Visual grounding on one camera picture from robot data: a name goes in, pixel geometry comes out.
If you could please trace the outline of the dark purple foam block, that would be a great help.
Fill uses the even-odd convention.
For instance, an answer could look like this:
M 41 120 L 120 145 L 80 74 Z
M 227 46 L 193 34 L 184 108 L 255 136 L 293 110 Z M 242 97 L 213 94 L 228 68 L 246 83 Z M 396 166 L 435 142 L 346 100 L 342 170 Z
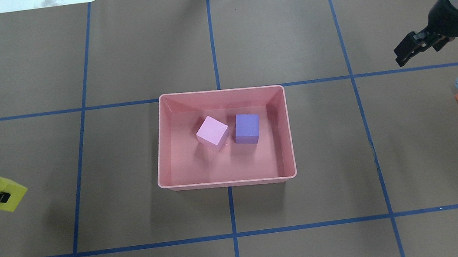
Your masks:
M 237 114 L 235 122 L 236 144 L 257 144 L 260 137 L 258 114 Z

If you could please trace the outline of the light pink foam block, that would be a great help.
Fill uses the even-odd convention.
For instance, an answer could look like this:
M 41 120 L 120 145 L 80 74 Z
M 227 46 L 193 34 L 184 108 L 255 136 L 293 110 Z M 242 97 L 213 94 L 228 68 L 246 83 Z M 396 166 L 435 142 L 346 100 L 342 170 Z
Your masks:
M 228 138 L 229 127 L 211 116 L 206 116 L 196 133 L 197 141 L 206 147 L 220 151 Z

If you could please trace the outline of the yellow foam block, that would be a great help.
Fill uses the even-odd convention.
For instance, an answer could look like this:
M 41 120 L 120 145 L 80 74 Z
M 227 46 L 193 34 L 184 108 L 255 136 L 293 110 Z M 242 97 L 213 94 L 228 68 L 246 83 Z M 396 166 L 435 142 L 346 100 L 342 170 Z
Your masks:
M 0 191 L 11 194 L 10 199 L 6 203 L 0 204 L 1 211 L 14 212 L 17 206 L 22 201 L 22 198 L 27 193 L 27 187 L 24 187 L 17 182 L 0 176 Z

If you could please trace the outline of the pink plastic bin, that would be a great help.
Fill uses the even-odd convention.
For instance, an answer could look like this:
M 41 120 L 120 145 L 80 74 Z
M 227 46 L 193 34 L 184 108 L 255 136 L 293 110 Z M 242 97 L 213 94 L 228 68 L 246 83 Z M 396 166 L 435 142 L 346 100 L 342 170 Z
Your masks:
M 163 94 L 158 106 L 161 188 L 279 183 L 297 175 L 281 85 Z

